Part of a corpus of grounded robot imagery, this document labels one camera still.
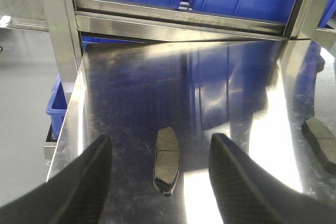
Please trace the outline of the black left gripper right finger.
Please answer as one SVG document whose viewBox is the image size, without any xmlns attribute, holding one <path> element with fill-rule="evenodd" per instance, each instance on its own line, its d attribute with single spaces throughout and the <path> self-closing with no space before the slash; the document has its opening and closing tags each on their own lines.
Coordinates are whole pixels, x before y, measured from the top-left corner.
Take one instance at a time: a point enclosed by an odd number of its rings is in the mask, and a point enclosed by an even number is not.
<svg viewBox="0 0 336 224">
<path fill-rule="evenodd" d="M 225 134 L 212 135 L 208 172 L 224 223 L 335 223 L 335 208 L 283 184 Z"/>
</svg>

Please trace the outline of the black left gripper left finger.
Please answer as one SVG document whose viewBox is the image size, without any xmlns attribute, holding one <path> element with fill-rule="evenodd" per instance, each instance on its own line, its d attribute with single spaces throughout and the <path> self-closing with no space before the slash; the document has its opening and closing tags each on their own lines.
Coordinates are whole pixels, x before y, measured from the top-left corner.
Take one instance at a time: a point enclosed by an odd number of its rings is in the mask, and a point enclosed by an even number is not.
<svg viewBox="0 0 336 224">
<path fill-rule="evenodd" d="M 112 139 L 99 136 L 58 174 L 1 207 L 1 223 L 98 223 L 110 187 Z"/>
</svg>

